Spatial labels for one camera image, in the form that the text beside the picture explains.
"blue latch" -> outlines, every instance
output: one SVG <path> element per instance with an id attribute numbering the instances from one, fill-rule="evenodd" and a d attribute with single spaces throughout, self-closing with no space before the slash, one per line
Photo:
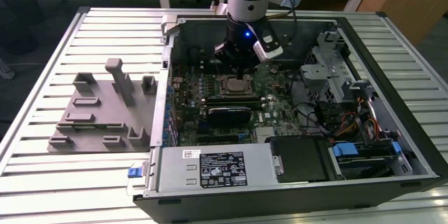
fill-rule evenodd
<path id="1" fill-rule="evenodd" d="M 142 178 L 143 177 L 143 167 L 129 169 L 129 178 Z"/>
<path id="2" fill-rule="evenodd" d="M 358 148 L 354 143 L 338 144 L 333 149 L 337 157 L 343 155 L 358 155 Z"/>
<path id="3" fill-rule="evenodd" d="M 399 142 L 393 142 L 393 147 L 397 153 L 402 152 L 402 146 L 399 144 Z"/>

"cpu socket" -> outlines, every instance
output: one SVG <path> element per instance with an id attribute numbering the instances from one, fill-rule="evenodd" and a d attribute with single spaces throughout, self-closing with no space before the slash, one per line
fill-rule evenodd
<path id="1" fill-rule="evenodd" d="M 234 75 L 222 76 L 218 80 L 221 81 L 223 97 L 254 97 L 257 95 L 253 90 L 253 77 L 250 75 L 245 75 L 243 80 L 239 80 Z"/>

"black plastic frame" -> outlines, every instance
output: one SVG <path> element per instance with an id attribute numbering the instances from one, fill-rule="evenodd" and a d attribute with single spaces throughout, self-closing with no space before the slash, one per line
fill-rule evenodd
<path id="1" fill-rule="evenodd" d="M 189 15 L 179 18 L 226 18 L 226 16 Z M 437 149 L 427 133 L 413 115 L 391 81 L 377 63 L 362 39 L 359 38 L 346 17 L 301 16 L 298 19 L 335 20 L 347 36 L 349 43 L 373 76 L 379 90 L 390 103 L 395 114 L 419 148 L 434 172 L 439 177 L 407 179 L 401 177 L 397 181 L 354 182 L 346 185 L 329 185 L 295 189 L 274 189 L 265 191 L 246 191 L 229 193 L 207 193 L 189 196 L 169 196 L 143 198 L 134 196 L 135 204 L 153 216 L 155 221 L 182 223 L 194 220 L 226 219 L 249 216 L 293 214 L 307 211 L 321 211 L 343 208 L 373 207 L 402 196 L 403 194 L 426 191 L 448 182 L 448 164 Z"/>

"power supply label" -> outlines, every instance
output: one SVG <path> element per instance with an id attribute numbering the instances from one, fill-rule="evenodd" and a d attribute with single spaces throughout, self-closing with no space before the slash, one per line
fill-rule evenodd
<path id="1" fill-rule="evenodd" d="M 203 188 L 247 186 L 243 152 L 201 154 Z"/>

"metal slotted table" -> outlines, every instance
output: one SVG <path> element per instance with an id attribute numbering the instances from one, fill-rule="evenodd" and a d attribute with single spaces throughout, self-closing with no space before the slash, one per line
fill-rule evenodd
<path id="1" fill-rule="evenodd" d="M 49 137 L 71 99 L 78 72 L 113 79 L 105 69 L 121 57 L 133 80 L 158 78 L 166 14 L 213 14 L 194 9 L 89 8 L 77 14 L 0 143 L 2 223 L 154 223 L 134 205 L 126 187 L 129 167 L 149 153 L 59 155 L 47 151 Z M 346 16 L 381 64 L 438 149 L 448 158 L 448 86 L 387 17 L 377 13 L 298 12 Z M 137 187 L 145 186 L 145 179 Z M 214 221 L 210 223 L 446 223 L 448 187 L 413 193 L 358 210 Z"/>

